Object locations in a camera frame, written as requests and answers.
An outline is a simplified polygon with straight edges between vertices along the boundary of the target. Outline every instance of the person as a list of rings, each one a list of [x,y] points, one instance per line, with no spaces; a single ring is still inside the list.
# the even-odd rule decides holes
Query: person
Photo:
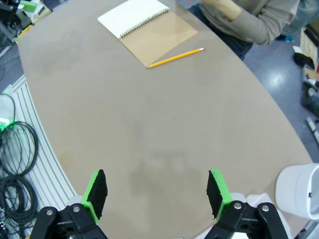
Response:
[[[270,44],[289,24],[299,0],[202,0],[188,10],[244,60],[253,43]]]
[[[281,35],[289,36],[319,16],[319,0],[301,0],[294,20],[283,28]]]

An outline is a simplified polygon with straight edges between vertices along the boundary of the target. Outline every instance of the spiral binding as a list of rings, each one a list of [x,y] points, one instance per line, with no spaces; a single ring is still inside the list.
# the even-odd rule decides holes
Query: spiral binding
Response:
[[[131,27],[130,29],[128,29],[127,31],[125,31],[124,33],[122,33],[120,35],[121,38],[126,37],[127,35],[129,35],[130,33],[132,33],[133,31],[139,29],[140,27],[144,26],[145,24],[147,24],[148,22],[154,20],[155,18],[167,13],[169,11],[169,8],[164,9],[162,11],[159,11],[158,13],[154,14],[153,16],[148,17],[147,19],[145,19],[144,21],[141,21],[139,24],[136,24],[135,26]]]

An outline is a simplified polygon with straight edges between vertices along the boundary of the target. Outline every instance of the white notebook page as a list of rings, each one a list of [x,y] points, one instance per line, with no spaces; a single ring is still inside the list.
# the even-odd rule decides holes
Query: white notebook page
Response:
[[[128,0],[98,18],[117,38],[149,17],[168,9],[157,0]]]

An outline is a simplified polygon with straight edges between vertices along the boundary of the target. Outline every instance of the person's sleeve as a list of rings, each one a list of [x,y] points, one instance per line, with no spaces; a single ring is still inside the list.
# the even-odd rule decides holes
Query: person's sleeve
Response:
[[[258,44],[270,44],[289,24],[297,11],[298,0],[270,0],[258,16],[242,9],[240,15],[230,24],[247,40]]]

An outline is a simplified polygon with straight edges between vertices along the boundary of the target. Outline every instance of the jeans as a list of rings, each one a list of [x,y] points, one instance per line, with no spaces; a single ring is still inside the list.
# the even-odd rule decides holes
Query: jeans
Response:
[[[252,43],[240,40],[234,36],[230,36],[220,30],[218,30],[203,14],[199,8],[199,4],[196,4],[188,9],[194,16],[201,20],[206,26],[208,26],[215,34],[226,43],[226,45],[232,49],[232,51],[243,61],[245,55],[253,46]]]
[[[282,35],[291,35],[319,16],[319,0],[301,0],[294,20],[282,30]]]

